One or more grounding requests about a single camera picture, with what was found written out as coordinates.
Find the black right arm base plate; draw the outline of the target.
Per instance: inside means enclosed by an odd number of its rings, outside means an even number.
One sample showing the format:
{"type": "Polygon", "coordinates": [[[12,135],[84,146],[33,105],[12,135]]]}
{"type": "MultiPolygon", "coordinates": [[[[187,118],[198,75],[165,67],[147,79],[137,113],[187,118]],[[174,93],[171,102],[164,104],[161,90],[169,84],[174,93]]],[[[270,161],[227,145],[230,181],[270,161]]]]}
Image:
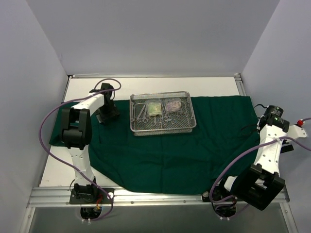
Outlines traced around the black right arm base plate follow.
{"type": "MultiPolygon", "coordinates": [[[[225,200],[225,202],[236,203],[237,199],[232,197],[231,194],[223,187],[216,186],[214,192],[212,194],[212,198],[215,201],[220,201],[226,197],[230,197],[229,199],[225,200]]],[[[203,202],[210,202],[209,192],[206,191],[201,195],[203,202]]]]}

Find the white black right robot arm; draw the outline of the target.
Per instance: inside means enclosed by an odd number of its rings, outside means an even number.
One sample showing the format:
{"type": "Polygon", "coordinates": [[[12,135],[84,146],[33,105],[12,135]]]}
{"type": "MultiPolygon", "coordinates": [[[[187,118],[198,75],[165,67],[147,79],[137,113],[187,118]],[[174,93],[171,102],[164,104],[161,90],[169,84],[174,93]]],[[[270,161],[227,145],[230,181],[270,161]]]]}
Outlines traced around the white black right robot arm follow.
{"type": "Polygon", "coordinates": [[[236,177],[227,177],[216,187],[216,196],[227,200],[232,195],[264,210],[285,186],[278,161],[290,123],[279,116],[267,116],[259,122],[260,145],[253,164],[236,177]]]}

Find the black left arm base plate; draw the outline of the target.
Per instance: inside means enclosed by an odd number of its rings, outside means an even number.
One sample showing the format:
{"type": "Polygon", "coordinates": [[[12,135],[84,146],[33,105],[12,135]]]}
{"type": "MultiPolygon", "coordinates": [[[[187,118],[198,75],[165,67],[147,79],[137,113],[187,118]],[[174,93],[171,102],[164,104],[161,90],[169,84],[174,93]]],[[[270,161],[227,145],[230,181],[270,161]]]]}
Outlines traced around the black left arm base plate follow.
{"type": "Polygon", "coordinates": [[[107,193],[112,193],[110,198],[100,189],[95,188],[91,193],[76,192],[74,189],[71,191],[69,204],[111,204],[114,200],[114,188],[104,188],[107,193]]]}

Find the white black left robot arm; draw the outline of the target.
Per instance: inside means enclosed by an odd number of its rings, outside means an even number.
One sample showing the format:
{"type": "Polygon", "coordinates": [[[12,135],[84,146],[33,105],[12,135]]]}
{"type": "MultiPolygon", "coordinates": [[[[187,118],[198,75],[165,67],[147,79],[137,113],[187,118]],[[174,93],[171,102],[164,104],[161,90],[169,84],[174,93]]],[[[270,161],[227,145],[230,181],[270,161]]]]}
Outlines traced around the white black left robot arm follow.
{"type": "Polygon", "coordinates": [[[94,203],[99,191],[88,153],[92,139],[91,117],[95,116],[100,124],[106,124],[120,116],[113,101],[114,92],[111,85],[93,89],[87,99],[61,112],[60,138],[71,155],[73,166],[77,168],[73,191],[86,203],[94,203]]]}

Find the green surgical drape cloth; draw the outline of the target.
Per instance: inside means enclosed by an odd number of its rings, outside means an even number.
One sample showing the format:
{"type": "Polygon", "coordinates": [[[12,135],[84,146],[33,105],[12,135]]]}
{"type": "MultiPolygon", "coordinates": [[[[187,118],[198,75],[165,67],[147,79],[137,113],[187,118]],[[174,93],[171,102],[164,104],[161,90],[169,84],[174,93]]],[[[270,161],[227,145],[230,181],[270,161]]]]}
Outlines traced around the green surgical drape cloth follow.
{"type": "Polygon", "coordinates": [[[92,116],[91,166],[132,192],[196,195],[211,189],[230,166],[236,176],[254,162],[259,143],[251,99],[193,97],[197,125],[191,133],[134,136],[129,101],[115,102],[120,117],[102,125],[92,116]]]}

